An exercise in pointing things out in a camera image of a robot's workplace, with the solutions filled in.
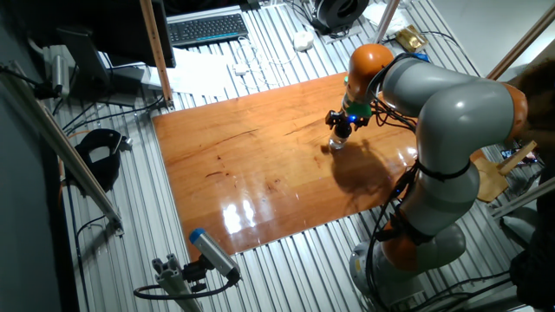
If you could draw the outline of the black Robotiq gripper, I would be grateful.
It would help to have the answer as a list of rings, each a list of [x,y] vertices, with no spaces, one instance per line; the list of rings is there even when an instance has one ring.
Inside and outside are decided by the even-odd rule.
[[[369,124],[369,118],[347,114],[344,111],[338,113],[330,110],[326,114],[324,122],[330,127],[330,130],[336,126],[337,131],[357,131],[359,128],[366,127]]]

